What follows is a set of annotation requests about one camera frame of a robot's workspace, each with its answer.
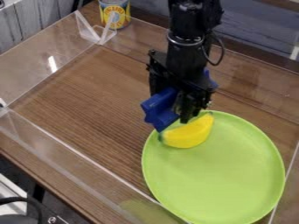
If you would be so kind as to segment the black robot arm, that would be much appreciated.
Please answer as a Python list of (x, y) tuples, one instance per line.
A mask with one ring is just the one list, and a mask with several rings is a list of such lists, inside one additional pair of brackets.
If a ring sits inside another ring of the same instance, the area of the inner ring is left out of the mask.
[(174, 122), (187, 123), (211, 103), (218, 84), (207, 65), (214, 28), (220, 24), (220, 0), (168, 0), (167, 51), (148, 51), (151, 98), (142, 103), (144, 120), (162, 130)]

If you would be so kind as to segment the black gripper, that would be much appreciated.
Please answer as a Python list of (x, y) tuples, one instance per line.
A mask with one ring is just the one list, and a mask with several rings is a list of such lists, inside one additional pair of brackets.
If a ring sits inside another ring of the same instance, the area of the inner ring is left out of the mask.
[[(172, 78), (200, 83), (200, 76), (210, 59), (212, 34), (194, 39), (183, 39), (167, 35), (167, 52), (152, 49), (148, 52), (150, 63), (150, 93), (155, 95), (174, 87)], [(187, 123), (200, 111), (210, 106), (212, 88), (184, 91), (178, 89), (174, 112), (179, 115), (180, 123)]]

